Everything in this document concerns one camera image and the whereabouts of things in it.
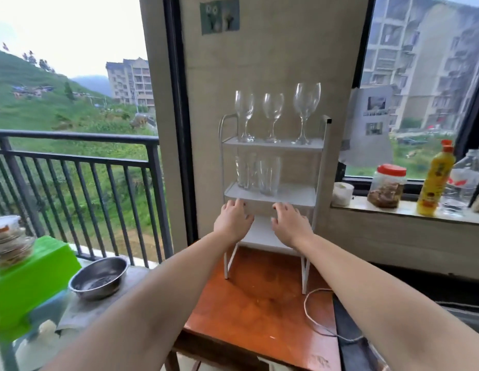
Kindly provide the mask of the person's right hand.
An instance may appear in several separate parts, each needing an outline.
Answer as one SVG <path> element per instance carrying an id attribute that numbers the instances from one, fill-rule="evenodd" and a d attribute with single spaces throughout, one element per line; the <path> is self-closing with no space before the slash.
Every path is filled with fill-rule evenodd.
<path id="1" fill-rule="evenodd" d="M 287 247 L 303 253 L 314 237 L 308 218 L 290 203 L 274 203 L 273 209 L 280 222 L 280 231 L 274 232 L 275 236 Z"/>

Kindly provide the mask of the person's right forearm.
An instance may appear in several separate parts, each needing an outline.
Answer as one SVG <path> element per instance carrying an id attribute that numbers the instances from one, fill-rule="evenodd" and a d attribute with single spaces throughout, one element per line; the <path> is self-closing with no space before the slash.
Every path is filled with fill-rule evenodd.
<path id="1" fill-rule="evenodd" d="M 394 276 L 325 239 L 293 239 L 392 371 L 479 371 L 479 334 Z"/>

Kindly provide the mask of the white metal three-tier rack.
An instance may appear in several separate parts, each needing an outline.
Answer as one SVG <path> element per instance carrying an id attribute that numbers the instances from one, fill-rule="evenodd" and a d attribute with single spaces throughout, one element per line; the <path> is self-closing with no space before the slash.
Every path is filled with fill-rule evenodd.
<path id="1" fill-rule="evenodd" d="M 319 215 L 319 210 L 317 206 L 321 202 L 322 190 L 321 185 L 323 182 L 323 175 L 325 173 L 325 165 L 327 161 L 327 155 L 323 151 L 324 142 L 329 141 L 330 132 L 333 125 L 333 119 L 327 115 L 323 116 L 319 127 L 322 125 L 325 126 L 323 138 L 315 138 L 311 144 L 298 145 L 292 144 L 289 141 L 282 141 L 280 143 L 267 143 L 265 141 L 258 142 L 239 142 L 237 140 L 237 135 L 224 139 L 223 138 L 223 127 L 227 121 L 233 121 L 233 123 L 238 126 L 238 116 L 236 114 L 224 115 L 218 126 L 218 139 L 219 139 L 219 155 L 220 155 L 220 164 L 221 164 L 221 187 L 223 189 L 223 202 L 226 204 L 226 199 L 243 199 L 243 201 L 255 201 L 262 203 L 277 203 L 277 202 L 286 202 L 290 203 L 294 207 L 303 207 L 312 211 L 310 224 L 312 229 L 315 229 L 316 221 Z M 317 185 L 312 188 L 305 184 L 280 184 L 277 191 L 267 192 L 265 190 L 260 191 L 262 185 L 261 182 L 261 169 L 257 168 L 256 179 L 257 179 L 257 188 L 249 189 L 242 188 L 239 186 L 238 182 L 232 182 L 228 187 L 225 187 L 225 174 L 224 174 L 224 145 L 236 146 L 236 147 L 260 147 L 260 148 L 270 148 L 277 149 L 280 151 L 299 151 L 320 154 L 321 161 L 318 172 Z M 224 254 L 224 278 L 229 278 L 229 272 L 232 267 L 234 258 L 239 247 L 247 247 L 251 249 L 280 253 L 286 255 L 295 255 L 300 257 L 301 261 L 301 280 L 302 280 L 302 294 L 308 294 L 308 280 L 309 280 L 309 271 L 311 263 L 310 261 L 298 252 L 289 251 L 288 247 L 285 246 L 280 240 L 275 236 L 270 219 L 265 216 L 255 215 L 254 222 L 246 234 L 246 236 L 236 243 L 232 253 L 228 256 L 227 253 Z"/>

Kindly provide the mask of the clear glass tumbler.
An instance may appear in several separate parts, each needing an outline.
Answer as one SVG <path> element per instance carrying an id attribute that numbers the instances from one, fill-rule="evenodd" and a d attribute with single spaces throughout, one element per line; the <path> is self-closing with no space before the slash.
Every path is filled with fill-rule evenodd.
<path id="1" fill-rule="evenodd" d="M 255 190 L 257 188 L 256 154 L 236 156 L 235 162 L 238 187 L 246 190 Z"/>
<path id="2" fill-rule="evenodd" d="M 280 185 L 282 159 L 280 156 L 267 156 L 256 162 L 257 184 L 260 193 L 276 196 Z"/>

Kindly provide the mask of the clear jar with red lid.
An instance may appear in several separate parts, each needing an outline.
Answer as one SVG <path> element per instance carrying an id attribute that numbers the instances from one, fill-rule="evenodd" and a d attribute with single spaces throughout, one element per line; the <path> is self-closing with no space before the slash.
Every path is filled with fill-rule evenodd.
<path id="1" fill-rule="evenodd" d="M 372 178 L 367 201 L 378 208 L 396 209 L 407 182 L 407 169 L 394 164 L 382 164 Z"/>

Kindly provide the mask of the large clear wine glass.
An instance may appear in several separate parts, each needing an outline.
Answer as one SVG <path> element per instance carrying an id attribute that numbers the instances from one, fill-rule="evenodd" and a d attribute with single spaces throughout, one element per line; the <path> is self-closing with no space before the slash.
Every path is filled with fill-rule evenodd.
<path id="1" fill-rule="evenodd" d="M 301 82 L 296 86 L 293 97 L 293 106 L 296 114 L 301 119 L 300 134 L 291 143 L 293 145 L 308 145 L 310 140 L 306 137 L 306 124 L 309 117 L 316 111 L 321 98 L 322 86 L 320 82 Z"/>

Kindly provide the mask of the stainless steel bowl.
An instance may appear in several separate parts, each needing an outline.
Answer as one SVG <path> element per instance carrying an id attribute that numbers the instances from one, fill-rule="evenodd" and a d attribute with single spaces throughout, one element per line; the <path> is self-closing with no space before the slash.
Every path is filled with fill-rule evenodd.
<path id="1" fill-rule="evenodd" d="M 129 266 L 123 257 L 97 260 L 80 269 L 70 279 L 68 289 L 84 301 L 106 299 L 123 286 Z"/>

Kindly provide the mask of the black metal balcony railing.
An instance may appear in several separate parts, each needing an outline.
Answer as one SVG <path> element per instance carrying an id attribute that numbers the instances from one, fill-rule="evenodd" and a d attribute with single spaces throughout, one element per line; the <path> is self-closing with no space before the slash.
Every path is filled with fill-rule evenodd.
<path id="1" fill-rule="evenodd" d="M 173 256 L 157 136 L 0 130 L 0 216 L 77 256 L 153 268 Z"/>

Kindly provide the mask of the yellow bottle with orange cap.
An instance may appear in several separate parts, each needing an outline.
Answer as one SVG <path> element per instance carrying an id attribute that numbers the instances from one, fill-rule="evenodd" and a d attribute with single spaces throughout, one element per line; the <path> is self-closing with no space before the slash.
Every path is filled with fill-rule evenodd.
<path id="1" fill-rule="evenodd" d="M 453 141 L 441 141 L 442 150 L 434 156 L 430 164 L 422 190 L 418 196 L 416 212 L 421 216 L 432 217 L 448 182 L 450 172 L 456 162 Z"/>

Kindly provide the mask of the distant grey apartment building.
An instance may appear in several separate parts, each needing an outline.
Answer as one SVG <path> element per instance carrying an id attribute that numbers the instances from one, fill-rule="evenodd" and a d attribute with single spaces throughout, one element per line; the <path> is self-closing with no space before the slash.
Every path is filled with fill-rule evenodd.
<path id="1" fill-rule="evenodd" d="M 155 111 L 149 62 L 141 57 L 106 62 L 112 98 L 124 105 L 135 105 L 141 111 Z"/>

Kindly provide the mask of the large unfinished concrete building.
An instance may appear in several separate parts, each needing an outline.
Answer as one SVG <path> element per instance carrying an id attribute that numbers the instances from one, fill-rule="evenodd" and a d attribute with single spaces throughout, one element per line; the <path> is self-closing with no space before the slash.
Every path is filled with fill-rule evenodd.
<path id="1" fill-rule="evenodd" d="M 390 132 L 458 131 L 479 84 L 479 0 L 374 0 L 361 87 L 390 85 Z"/>

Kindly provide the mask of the blue plastic stool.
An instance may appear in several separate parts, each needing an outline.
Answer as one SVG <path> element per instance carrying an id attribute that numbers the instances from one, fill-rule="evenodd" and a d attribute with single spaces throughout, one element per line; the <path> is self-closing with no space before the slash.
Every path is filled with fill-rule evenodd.
<path id="1" fill-rule="evenodd" d="M 35 340 L 40 334 L 40 326 L 45 322 L 52 322 L 57 333 L 57 326 L 66 310 L 69 298 L 70 293 L 65 289 L 34 308 L 27 316 L 31 329 L 25 339 L 28 342 Z"/>

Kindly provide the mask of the stack of small dishes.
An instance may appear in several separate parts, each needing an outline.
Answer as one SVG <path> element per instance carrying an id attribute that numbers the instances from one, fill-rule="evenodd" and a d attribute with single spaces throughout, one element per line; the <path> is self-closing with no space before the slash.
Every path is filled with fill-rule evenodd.
<path id="1" fill-rule="evenodd" d="M 27 234 L 18 215 L 0 217 L 0 269 L 8 269 L 28 259 L 36 237 Z"/>

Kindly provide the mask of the grey adhesive wall hook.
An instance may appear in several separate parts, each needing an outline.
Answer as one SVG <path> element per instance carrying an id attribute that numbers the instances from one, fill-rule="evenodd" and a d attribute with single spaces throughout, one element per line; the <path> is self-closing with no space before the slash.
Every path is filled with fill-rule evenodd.
<path id="1" fill-rule="evenodd" d="M 240 29 L 240 0 L 221 0 L 222 31 Z"/>

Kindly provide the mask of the green adhesive wall hook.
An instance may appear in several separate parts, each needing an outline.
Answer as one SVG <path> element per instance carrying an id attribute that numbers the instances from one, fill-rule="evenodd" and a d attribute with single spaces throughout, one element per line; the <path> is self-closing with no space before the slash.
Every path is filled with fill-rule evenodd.
<path id="1" fill-rule="evenodd" d="M 222 7 L 219 0 L 200 3 L 199 10 L 202 35 L 221 33 L 223 31 Z"/>

